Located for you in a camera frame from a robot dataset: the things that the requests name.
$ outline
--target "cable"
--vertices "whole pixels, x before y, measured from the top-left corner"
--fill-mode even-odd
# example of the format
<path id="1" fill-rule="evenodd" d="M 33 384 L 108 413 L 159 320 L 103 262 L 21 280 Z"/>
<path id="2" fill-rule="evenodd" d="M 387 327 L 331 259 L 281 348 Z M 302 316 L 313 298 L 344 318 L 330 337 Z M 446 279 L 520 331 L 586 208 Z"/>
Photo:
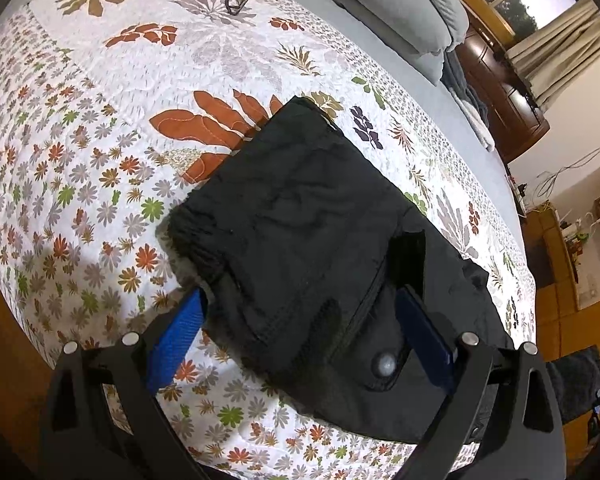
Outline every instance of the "cable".
<path id="1" fill-rule="evenodd" d="M 535 211 L 536 213 L 544 213 L 549 209 L 555 212 L 555 207 L 553 205 L 551 205 L 549 202 L 542 202 L 538 207 L 529 210 L 529 212 L 531 213 L 532 211 Z"/>
<path id="2" fill-rule="evenodd" d="M 532 203 L 535 198 L 541 199 L 543 202 L 549 200 L 552 192 L 554 192 L 555 183 L 558 180 L 558 177 L 567 170 L 577 170 L 578 168 L 582 168 L 589 164 L 594 158 L 596 158 L 600 154 L 600 146 L 595 150 L 587 153 L 583 157 L 579 158 L 573 164 L 569 166 L 563 166 L 560 170 L 555 173 L 550 173 L 548 177 L 546 177 L 542 182 L 540 182 L 536 188 L 534 189 L 534 194 L 531 197 Z M 547 174 L 547 171 L 543 171 L 538 175 L 538 178 L 541 178 L 544 174 Z"/>
<path id="3" fill-rule="evenodd" d="M 594 232 L 596 232 L 596 228 L 600 224 L 600 218 L 596 220 L 596 217 L 593 216 L 591 211 L 587 211 L 587 213 L 584 215 L 585 220 L 587 219 L 587 216 L 591 216 L 591 224 L 589 225 L 589 236 L 591 236 Z"/>

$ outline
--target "gray bed sheet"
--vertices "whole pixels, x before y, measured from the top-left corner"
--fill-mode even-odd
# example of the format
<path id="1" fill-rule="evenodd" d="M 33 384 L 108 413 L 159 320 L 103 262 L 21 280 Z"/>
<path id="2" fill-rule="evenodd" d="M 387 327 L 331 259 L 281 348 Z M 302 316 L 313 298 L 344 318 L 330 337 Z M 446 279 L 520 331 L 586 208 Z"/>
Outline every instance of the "gray bed sheet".
<path id="1" fill-rule="evenodd" d="M 0 16 L 8 18 L 30 0 L 11 0 Z M 460 108 L 442 85 L 432 85 L 422 74 L 388 48 L 365 25 L 331 0 L 295 0 L 337 28 L 387 70 L 416 99 L 467 163 L 509 227 L 524 254 L 516 205 L 506 170 L 496 152 L 487 152 L 478 141 Z"/>
<path id="2" fill-rule="evenodd" d="M 525 254 L 520 218 L 509 178 L 497 152 L 480 144 L 464 114 L 442 83 L 432 85 L 420 72 L 387 47 L 363 23 L 331 0 L 295 0 L 347 36 L 389 72 L 433 119 L 482 184 Z"/>

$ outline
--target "white towel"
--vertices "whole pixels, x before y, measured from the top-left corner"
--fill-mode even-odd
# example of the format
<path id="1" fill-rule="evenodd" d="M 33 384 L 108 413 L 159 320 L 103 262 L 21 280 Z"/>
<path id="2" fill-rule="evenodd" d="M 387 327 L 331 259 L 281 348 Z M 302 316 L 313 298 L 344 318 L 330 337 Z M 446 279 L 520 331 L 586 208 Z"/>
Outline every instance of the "white towel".
<path id="1" fill-rule="evenodd" d="M 486 124 L 482 122 L 478 110 L 476 110 L 475 107 L 469 101 L 463 101 L 461 98 L 459 98 L 458 94 L 456 94 L 456 91 L 452 88 L 449 89 L 449 93 L 452 95 L 454 101 L 462 110 L 462 113 L 466 117 L 466 120 L 469 121 L 469 124 L 474 130 L 475 136 L 478 137 L 478 140 L 480 140 L 481 145 L 483 145 L 488 152 L 492 152 L 493 150 L 495 150 L 496 143 L 493 140 L 493 137 L 491 136 L 491 133 L 487 128 Z"/>

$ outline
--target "small metal object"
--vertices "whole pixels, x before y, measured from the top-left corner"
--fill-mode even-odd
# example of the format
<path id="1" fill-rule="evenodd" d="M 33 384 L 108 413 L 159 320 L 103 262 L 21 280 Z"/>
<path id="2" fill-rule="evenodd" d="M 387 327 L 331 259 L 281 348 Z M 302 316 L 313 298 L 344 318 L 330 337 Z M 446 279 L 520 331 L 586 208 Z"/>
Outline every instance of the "small metal object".
<path id="1" fill-rule="evenodd" d="M 249 0 L 224 0 L 224 6 L 230 15 L 237 16 L 248 1 Z"/>
<path id="2" fill-rule="evenodd" d="M 394 355 L 389 352 L 382 352 L 374 360 L 374 374 L 380 378 L 391 377 L 398 363 L 395 360 Z"/>
<path id="3" fill-rule="evenodd" d="M 138 332 L 127 332 L 125 335 L 122 336 L 122 344 L 124 346 L 133 346 L 138 341 L 140 341 L 140 336 L 138 335 Z"/>
<path id="4" fill-rule="evenodd" d="M 522 344 L 522 349 L 529 355 L 536 355 L 538 353 L 538 347 L 531 341 L 527 341 Z"/>
<path id="5" fill-rule="evenodd" d="M 75 341 L 69 341 L 68 343 L 65 343 L 64 347 L 62 348 L 62 351 L 65 354 L 70 355 L 70 354 L 74 353 L 77 349 L 78 349 L 78 343 Z"/>
<path id="6" fill-rule="evenodd" d="M 478 346 L 480 338 L 473 332 L 464 332 L 462 334 L 462 342 L 467 346 Z"/>

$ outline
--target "snap button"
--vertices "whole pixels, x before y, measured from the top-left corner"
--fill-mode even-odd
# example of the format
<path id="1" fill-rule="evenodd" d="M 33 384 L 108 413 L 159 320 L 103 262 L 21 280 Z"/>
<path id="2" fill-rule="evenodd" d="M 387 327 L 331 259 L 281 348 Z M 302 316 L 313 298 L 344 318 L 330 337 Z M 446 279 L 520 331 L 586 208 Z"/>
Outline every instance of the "snap button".
<path id="1" fill-rule="evenodd" d="M 374 359 L 374 374 L 380 378 L 391 377 L 397 367 L 394 355 L 389 352 L 382 352 Z"/>

